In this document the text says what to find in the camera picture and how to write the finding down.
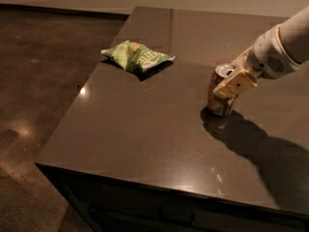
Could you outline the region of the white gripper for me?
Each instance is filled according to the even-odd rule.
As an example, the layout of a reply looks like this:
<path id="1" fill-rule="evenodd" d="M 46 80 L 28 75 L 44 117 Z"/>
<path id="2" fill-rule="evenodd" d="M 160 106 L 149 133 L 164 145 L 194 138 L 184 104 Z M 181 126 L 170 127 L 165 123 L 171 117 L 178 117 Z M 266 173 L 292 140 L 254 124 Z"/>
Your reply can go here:
<path id="1" fill-rule="evenodd" d="M 266 31 L 250 47 L 237 56 L 231 65 L 236 68 L 222 80 L 213 93 L 222 99 L 236 98 L 240 93 L 257 87 L 257 78 L 277 79 L 303 67 L 297 53 L 303 46 L 303 31 L 278 24 Z"/>

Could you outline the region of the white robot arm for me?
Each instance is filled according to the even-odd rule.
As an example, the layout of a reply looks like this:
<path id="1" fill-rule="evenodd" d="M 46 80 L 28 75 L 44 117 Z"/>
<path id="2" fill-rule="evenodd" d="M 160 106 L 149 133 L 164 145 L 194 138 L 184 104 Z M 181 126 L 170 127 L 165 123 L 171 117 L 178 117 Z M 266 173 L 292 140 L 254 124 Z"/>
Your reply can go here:
<path id="1" fill-rule="evenodd" d="M 309 62 L 309 8 L 305 8 L 261 35 L 232 61 L 235 69 L 213 93 L 235 98 L 255 88 L 259 78 L 277 79 L 298 71 Z"/>

